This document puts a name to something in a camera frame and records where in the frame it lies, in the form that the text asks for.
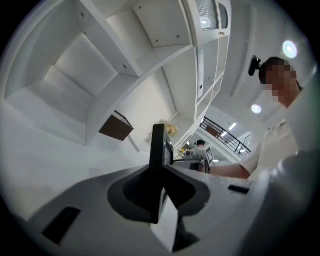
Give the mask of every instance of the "neck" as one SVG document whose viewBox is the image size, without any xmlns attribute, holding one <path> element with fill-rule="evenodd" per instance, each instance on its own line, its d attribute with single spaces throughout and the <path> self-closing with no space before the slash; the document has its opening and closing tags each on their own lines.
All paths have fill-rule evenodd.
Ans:
<svg viewBox="0 0 320 256">
<path fill-rule="evenodd" d="M 294 88 L 295 89 L 294 90 L 291 89 L 290 92 L 287 93 L 287 95 L 285 95 L 282 98 L 282 101 L 280 102 L 286 109 L 288 109 L 291 106 L 291 104 L 296 100 L 296 98 L 300 94 L 298 85 L 296 85 Z"/>
</svg>

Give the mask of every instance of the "brown box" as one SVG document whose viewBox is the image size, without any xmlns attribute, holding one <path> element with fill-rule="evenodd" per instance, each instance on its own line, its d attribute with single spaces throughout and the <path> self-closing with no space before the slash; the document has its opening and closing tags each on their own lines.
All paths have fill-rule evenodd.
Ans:
<svg viewBox="0 0 320 256">
<path fill-rule="evenodd" d="M 124 141 L 133 131 L 129 121 L 119 112 L 115 111 L 112 116 L 105 122 L 99 133 Z"/>
</svg>

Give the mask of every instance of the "railing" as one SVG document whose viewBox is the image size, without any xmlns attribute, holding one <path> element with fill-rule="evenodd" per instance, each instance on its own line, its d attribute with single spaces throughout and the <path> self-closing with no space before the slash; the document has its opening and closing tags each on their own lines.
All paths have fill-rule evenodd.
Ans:
<svg viewBox="0 0 320 256">
<path fill-rule="evenodd" d="M 227 130 L 211 121 L 207 117 L 204 117 L 200 127 L 210 133 L 212 136 L 221 141 L 227 148 L 232 150 L 241 159 L 250 154 L 250 149 L 247 148 L 236 137 L 231 135 Z"/>
</svg>

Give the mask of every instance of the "round ceiling light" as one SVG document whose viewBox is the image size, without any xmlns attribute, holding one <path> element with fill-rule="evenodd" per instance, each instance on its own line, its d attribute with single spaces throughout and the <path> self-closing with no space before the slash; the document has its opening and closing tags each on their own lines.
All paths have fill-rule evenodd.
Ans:
<svg viewBox="0 0 320 256">
<path fill-rule="evenodd" d="M 251 110 L 255 114 L 260 114 L 261 113 L 261 107 L 257 104 L 252 105 Z"/>
<path fill-rule="evenodd" d="M 290 59 L 294 59 L 298 54 L 297 47 L 291 41 L 285 41 L 282 45 L 282 50 L 284 54 Z"/>
</svg>

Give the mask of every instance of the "person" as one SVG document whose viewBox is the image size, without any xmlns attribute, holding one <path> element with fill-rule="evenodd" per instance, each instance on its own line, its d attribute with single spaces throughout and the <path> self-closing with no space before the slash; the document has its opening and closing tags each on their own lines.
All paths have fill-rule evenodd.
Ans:
<svg viewBox="0 0 320 256">
<path fill-rule="evenodd" d="M 290 64 L 281 58 L 271 57 L 259 68 L 259 79 L 272 96 L 286 109 L 302 91 L 297 81 L 297 73 Z M 298 145 L 287 123 L 282 120 L 269 129 L 263 140 L 245 159 L 238 164 L 213 166 L 211 175 L 255 180 L 264 169 L 272 170 L 279 161 L 298 151 Z"/>
<path fill-rule="evenodd" d="M 205 146 L 206 142 L 202 139 L 199 139 L 196 143 L 194 143 L 194 145 L 197 146 L 197 149 L 201 149 Z"/>
</svg>

